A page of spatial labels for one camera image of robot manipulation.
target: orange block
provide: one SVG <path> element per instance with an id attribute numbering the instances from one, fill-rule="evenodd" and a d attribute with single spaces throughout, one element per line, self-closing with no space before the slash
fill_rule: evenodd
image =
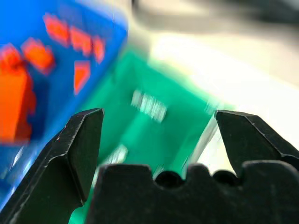
<path id="1" fill-rule="evenodd" d="M 33 82 L 23 67 L 2 71 L 0 76 L 0 142 L 28 141 L 31 125 L 28 113 L 34 113 L 36 98 Z"/>
<path id="2" fill-rule="evenodd" d="M 92 39 L 84 31 L 71 27 L 71 43 L 75 51 L 82 51 L 84 56 L 89 56 L 92 52 Z"/>
<path id="3" fill-rule="evenodd" d="M 11 43 L 0 50 L 0 69 L 13 68 L 22 62 L 23 59 L 20 53 Z"/>
<path id="4" fill-rule="evenodd" d="M 98 37 L 93 38 L 93 53 L 98 63 L 101 63 L 105 55 L 105 44 Z"/>
<path id="5" fill-rule="evenodd" d="M 44 74 L 48 74 L 55 66 L 52 50 L 40 40 L 29 38 L 21 48 L 25 58 Z"/>
<path id="6" fill-rule="evenodd" d="M 56 16 L 46 13 L 43 16 L 48 35 L 60 44 L 68 47 L 70 44 L 69 28 L 65 21 L 59 20 Z"/>
<path id="7" fill-rule="evenodd" d="M 74 62 L 74 94 L 78 95 L 90 76 L 90 62 Z"/>

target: blurry background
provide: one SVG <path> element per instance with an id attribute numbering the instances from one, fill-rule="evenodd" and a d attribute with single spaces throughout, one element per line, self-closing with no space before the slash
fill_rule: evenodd
<path id="1" fill-rule="evenodd" d="M 125 14 L 129 45 L 159 69 L 179 71 L 235 110 L 262 117 L 299 148 L 298 1 L 85 0 Z M 106 11 L 110 16 L 117 12 Z M 231 169 L 219 131 L 199 162 L 213 173 Z"/>

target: blue surface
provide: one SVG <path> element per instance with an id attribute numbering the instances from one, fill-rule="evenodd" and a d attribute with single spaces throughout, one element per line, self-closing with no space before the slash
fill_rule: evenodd
<path id="1" fill-rule="evenodd" d="M 86 58 L 72 46 L 63 47 L 51 40 L 46 32 L 43 15 L 47 13 L 64 19 L 90 35 L 105 40 L 105 57 L 98 64 L 93 56 Z M 98 14 L 70 0 L 4 0 L 0 7 L 0 44 L 12 43 L 18 50 L 29 37 L 50 45 L 56 67 L 44 76 L 28 67 L 37 97 L 36 114 L 29 117 L 33 132 L 27 146 L 0 145 L 0 210 L 13 194 L 45 144 L 61 130 L 92 89 L 101 81 L 109 65 L 116 58 L 127 37 L 127 29 L 108 17 Z M 91 74 L 77 95 L 73 95 L 74 61 L 90 60 Z"/>

